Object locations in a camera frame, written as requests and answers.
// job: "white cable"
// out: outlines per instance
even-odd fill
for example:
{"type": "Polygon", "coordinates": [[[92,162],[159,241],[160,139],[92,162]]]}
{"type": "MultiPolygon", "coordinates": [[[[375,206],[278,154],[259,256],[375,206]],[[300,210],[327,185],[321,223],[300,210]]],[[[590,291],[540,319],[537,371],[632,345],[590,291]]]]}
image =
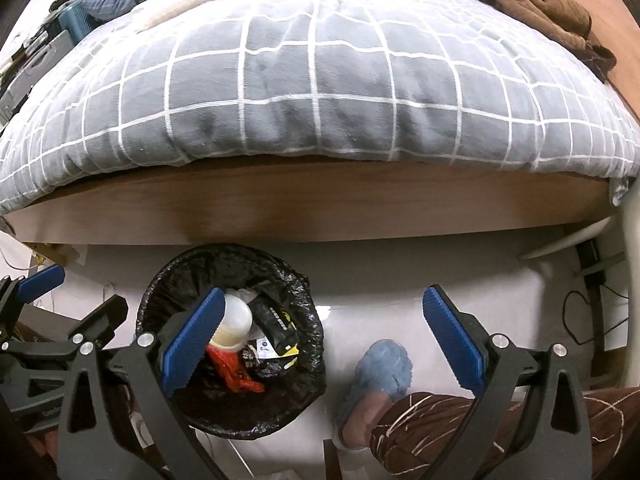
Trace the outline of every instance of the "white cable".
{"type": "Polygon", "coordinates": [[[31,269],[37,269],[38,265],[32,265],[31,267],[16,267],[16,266],[12,266],[12,264],[9,263],[9,261],[6,259],[6,256],[4,256],[4,251],[2,250],[2,247],[0,247],[0,254],[2,254],[2,259],[4,260],[4,262],[11,267],[13,270],[31,270],[31,269]]]}
{"type": "Polygon", "coordinates": [[[240,452],[236,449],[236,446],[234,446],[234,443],[229,441],[229,444],[231,444],[231,447],[234,449],[234,451],[236,452],[236,455],[238,455],[238,458],[242,461],[242,463],[244,464],[244,467],[246,468],[246,470],[249,472],[249,474],[251,475],[251,478],[255,478],[254,472],[251,471],[251,468],[249,468],[249,466],[247,465],[247,463],[244,461],[244,458],[242,458],[242,455],[240,454],[240,452]]]}
{"type": "Polygon", "coordinates": [[[209,441],[209,450],[211,453],[209,453],[210,457],[213,458],[213,440],[211,439],[210,434],[208,433],[204,433],[204,431],[202,432],[204,434],[204,436],[207,437],[207,440],[209,441]]]}
{"type": "MultiPolygon", "coordinates": [[[[51,290],[49,291],[49,293],[50,293],[50,295],[51,295],[51,311],[55,314],[55,313],[56,313],[56,303],[55,303],[55,300],[53,299],[53,289],[51,289],[51,290]]],[[[39,297],[39,298],[37,299],[37,301],[35,301],[35,302],[33,303],[33,306],[34,306],[35,308],[44,308],[44,307],[42,306],[42,305],[43,305],[42,298],[43,298],[43,296],[39,297]]]]}

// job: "ankle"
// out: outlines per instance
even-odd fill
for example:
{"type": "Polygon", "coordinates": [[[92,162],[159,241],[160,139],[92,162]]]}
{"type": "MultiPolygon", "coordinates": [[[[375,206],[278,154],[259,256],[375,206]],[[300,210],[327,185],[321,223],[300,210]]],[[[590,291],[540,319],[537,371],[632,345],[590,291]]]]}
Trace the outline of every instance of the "ankle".
{"type": "Polygon", "coordinates": [[[391,397],[384,392],[369,392],[364,395],[356,403],[340,431],[344,445],[352,449],[369,447],[371,431],[393,405],[391,397]]]}

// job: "bed leg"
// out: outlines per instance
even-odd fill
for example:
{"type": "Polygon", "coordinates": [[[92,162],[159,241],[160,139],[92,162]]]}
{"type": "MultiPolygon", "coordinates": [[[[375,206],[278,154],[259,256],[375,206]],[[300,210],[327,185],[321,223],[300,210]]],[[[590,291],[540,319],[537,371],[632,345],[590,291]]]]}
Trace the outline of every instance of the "bed leg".
{"type": "Polygon", "coordinates": [[[636,180],[621,204],[622,234],[629,273],[629,322],[625,368],[621,386],[640,384],[640,179],[636,180]]]}
{"type": "Polygon", "coordinates": [[[78,259],[79,254],[71,246],[64,245],[52,245],[52,244],[37,244],[30,242],[23,242],[28,248],[35,253],[48,258],[55,264],[61,267],[66,267],[69,262],[78,259]]]}

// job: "black bag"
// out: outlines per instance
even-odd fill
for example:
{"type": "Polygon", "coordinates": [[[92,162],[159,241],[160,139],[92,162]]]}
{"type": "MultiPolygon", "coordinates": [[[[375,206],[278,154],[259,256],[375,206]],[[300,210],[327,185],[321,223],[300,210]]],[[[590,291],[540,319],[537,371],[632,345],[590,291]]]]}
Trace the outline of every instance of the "black bag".
{"type": "Polygon", "coordinates": [[[254,440],[274,433],[324,393],[324,334],[308,278],[257,249],[203,245],[180,254],[155,276],[138,311],[136,335],[158,333],[173,314],[193,306],[213,287],[251,289],[257,283],[281,299],[298,329],[300,354],[288,370],[260,380],[266,387],[261,394],[231,392],[203,356],[188,386],[177,390],[173,400],[191,426],[222,438],[254,440]]]}

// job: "blue fuzzy slipper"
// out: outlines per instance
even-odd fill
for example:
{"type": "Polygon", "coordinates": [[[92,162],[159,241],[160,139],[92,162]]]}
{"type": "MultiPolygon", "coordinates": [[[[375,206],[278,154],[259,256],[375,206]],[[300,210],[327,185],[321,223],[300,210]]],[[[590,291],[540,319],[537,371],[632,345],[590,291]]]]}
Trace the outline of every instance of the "blue fuzzy slipper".
{"type": "Polygon", "coordinates": [[[353,450],[345,447],[340,434],[356,403],[370,392],[385,392],[393,402],[398,402],[411,386],[412,366],[406,349],[391,339],[381,339],[370,346],[358,362],[355,381],[338,410],[332,439],[336,447],[353,450]]]}

